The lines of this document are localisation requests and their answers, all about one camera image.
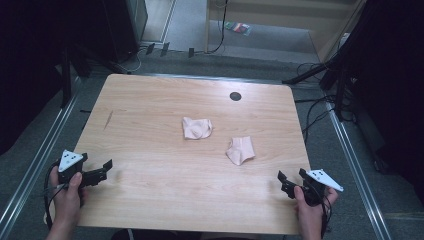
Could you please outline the dark curtain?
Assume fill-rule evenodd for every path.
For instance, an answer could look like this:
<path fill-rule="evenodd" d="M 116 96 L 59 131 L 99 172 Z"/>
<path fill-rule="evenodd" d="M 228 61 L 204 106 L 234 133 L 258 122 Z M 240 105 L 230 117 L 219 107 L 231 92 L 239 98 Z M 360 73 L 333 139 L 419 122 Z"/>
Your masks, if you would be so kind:
<path fill-rule="evenodd" d="M 377 159 L 424 205 L 424 0 L 367 0 L 346 46 L 351 91 L 377 131 Z"/>
<path fill-rule="evenodd" d="M 62 91 L 61 53 L 81 43 L 95 0 L 0 0 L 0 155 Z"/>

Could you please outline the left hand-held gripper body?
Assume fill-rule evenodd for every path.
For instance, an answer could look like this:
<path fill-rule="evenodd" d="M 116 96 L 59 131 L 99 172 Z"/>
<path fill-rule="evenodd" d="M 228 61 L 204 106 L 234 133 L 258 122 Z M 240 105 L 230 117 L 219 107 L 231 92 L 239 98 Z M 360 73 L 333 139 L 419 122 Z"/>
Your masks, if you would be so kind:
<path fill-rule="evenodd" d="M 58 181 L 60 184 L 68 184 L 71 178 L 80 172 L 84 174 L 83 163 L 88 159 L 87 153 L 74 153 L 64 150 L 58 166 Z"/>

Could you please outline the black metal stand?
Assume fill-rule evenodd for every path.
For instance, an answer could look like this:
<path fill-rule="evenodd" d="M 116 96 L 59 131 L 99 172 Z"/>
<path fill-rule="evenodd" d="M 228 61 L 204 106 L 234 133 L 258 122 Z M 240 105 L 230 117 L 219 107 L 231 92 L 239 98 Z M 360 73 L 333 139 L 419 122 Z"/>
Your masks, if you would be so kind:
<path fill-rule="evenodd" d="M 88 77 L 90 75 L 90 67 L 85 58 L 84 49 L 79 45 L 66 46 L 61 53 L 62 108 L 71 99 L 71 67 L 74 67 L 78 76 Z"/>

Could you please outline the person's right hand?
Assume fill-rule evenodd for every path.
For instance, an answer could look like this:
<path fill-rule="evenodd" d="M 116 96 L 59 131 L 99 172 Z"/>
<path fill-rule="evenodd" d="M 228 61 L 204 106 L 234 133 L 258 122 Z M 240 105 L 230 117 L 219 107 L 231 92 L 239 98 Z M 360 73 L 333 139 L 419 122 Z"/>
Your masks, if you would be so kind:
<path fill-rule="evenodd" d="M 309 206 L 304 197 L 302 189 L 298 186 L 296 193 L 295 211 L 298 219 L 299 233 L 315 229 L 322 231 L 324 210 L 321 206 Z"/>

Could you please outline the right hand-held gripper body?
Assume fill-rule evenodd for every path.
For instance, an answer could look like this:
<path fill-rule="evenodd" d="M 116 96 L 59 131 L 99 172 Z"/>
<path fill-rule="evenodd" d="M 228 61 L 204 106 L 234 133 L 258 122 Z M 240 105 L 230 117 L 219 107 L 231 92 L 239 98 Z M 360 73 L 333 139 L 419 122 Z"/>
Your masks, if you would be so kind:
<path fill-rule="evenodd" d="M 343 192 L 344 188 L 330 177 L 323 169 L 306 170 L 308 177 L 307 186 L 303 186 L 305 201 L 309 206 L 317 206 L 322 203 L 327 187 Z"/>

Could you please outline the colourful packet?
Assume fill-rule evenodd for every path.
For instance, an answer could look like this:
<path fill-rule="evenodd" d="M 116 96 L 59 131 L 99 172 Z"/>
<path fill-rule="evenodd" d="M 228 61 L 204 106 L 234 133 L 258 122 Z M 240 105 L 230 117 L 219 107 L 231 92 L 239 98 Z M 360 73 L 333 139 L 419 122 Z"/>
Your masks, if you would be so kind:
<path fill-rule="evenodd" d="M 248 24 L 245 23 L 239 23 L 239 22 L 226 22 L 224 24 L 224 27 L 227 30 L 231 30 L 233 32 L 242 34 L 244 36 L 248 36 L 251 32 L 251 27 Z"/>

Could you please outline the person's left hand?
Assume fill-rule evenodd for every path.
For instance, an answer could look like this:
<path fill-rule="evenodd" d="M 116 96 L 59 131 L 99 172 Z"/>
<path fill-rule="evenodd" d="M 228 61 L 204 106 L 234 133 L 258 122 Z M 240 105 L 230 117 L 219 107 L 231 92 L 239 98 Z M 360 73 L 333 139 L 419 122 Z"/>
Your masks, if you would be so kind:
<path fill-rule="evenodd" d="M 60 191 L 55 199 L 55 218 L 53 226 L 76 227 L 80 217 L 79 186 L 82 174 L 77 172 L 70 180 L 67 190 Z"/>

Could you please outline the pink sock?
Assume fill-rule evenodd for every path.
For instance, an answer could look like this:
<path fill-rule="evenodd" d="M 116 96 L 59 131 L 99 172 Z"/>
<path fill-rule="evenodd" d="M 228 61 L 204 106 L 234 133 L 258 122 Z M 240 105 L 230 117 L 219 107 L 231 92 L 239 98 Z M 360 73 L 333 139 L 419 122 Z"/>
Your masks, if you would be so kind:
<path fill-rule="evenodd" d="M 209 119 L 182 119 L 183 134 L 185 139 L 204 139 L 211 135 L 213 125 Z"/>
<path fill-rule="evenodd" d="M 240 166 L 246 160 L 254 158 L 256 154 L 251 137 L 233 137 L 231 139 L 230 146 L 226 151 L 226 156 L 236 166 Z"/>

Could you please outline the black cabinet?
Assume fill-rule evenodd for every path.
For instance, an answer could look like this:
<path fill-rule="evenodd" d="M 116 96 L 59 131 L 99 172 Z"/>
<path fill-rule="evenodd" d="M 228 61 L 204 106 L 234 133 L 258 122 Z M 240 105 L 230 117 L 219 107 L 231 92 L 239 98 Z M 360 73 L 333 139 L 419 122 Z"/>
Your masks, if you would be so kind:
<path fill-rule="evenodd" d="M 148 20 L 145 0 L 102 0 L 106 14 L 107 57 L 122 62 L 139 49 Z"/>

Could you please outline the metal floor rail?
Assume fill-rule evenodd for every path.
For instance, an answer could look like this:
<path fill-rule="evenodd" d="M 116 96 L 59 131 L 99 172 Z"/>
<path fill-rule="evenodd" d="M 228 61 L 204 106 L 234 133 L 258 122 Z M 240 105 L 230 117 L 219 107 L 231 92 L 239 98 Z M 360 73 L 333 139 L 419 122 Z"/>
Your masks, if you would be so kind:
<path fill-rule="evenodd" d="M 384 216 L 362 170 L 356 151 L 352 146 L 345 126 L 338 120 L 332 107 L 333 105 L 331 103 L 326 103 L 326 109 L 329 111 L 329 116 L 333 128 L 341 144 L 342 150 L 350 168 L 350 172 L 354 178 L 356 187 L 359 191 L 359 195 L 376 238 L 377 240 L 393 240 Z"/>
<path fill-rule="evenodd" d="M 46 164 L 48 157 L 75 106 L 82 83 L 83 80 L 80 77 L 76 77 L 71 81 L 71 99 L 58 112 L 54 122 L 47 132 L 47 135 L 43 139 L 42 144 L 38 148 L 34 157 L 31 159 L 30 165 L 27 167 L 23 178 L 17 186 L 14 194 L 7 202 L 5 210 L 0 217 L 0 240 L 6 240 L 6 238 L 9 236 L 23 206 L 25 205 L 35 185 L 37 178 L 42 173 L 44 165 Z"/>

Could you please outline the black tripod stand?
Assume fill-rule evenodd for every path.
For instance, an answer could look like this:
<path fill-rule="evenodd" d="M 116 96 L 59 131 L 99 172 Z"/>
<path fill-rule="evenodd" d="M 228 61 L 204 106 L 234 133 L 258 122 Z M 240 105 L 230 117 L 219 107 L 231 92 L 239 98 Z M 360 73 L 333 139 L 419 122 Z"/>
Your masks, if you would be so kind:
<path fill-rule="evenodd" d="M 343 121 L 343 94 L 347 80 L 347 62 L 349 60 L 349 53 L 351 52 L 351 49 L 352 43 L 349 39 L 347 39 L 328 61 L 320 63 L 316 67 L 292 79 L 283 80 L 282 83 L 286 85 L 295 85 L 324 72 L 324 76 L 319 81 L 320 88 L 322 90 L 329 90 L 334 84 L 337 84 L 334 103 L 335 114 L 339 121 Z"/>

